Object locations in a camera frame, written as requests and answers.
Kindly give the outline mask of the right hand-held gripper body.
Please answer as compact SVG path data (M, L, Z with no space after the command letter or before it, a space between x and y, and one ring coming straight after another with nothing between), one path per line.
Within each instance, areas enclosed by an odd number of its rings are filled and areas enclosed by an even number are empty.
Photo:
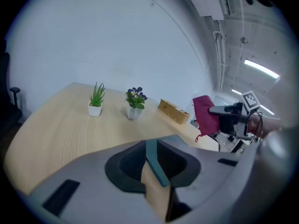
M260 107L253 91L241 94L241 101L224 106L224 114L219 115L220 131L240 140L250 140L248 121L257 114Z

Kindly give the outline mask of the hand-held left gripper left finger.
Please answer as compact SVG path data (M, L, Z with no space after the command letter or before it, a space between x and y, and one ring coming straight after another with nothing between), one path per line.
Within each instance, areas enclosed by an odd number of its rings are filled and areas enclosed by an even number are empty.
M30 193L54 222L159 224L141 182L146 142L85 154L51 174Z

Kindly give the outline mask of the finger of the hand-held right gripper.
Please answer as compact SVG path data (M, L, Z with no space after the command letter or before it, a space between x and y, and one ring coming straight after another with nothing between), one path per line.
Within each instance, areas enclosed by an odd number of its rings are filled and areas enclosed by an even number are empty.
M236 105L213 106L208 110L214 115L237 115Z

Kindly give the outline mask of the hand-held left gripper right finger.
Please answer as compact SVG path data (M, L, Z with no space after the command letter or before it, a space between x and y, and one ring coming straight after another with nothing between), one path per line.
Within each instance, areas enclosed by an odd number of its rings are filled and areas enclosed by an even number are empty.
M226 209L239 199L248 181L257 145L243 154L192 147L182 140L157 140L157 158L171 183L169 209Z

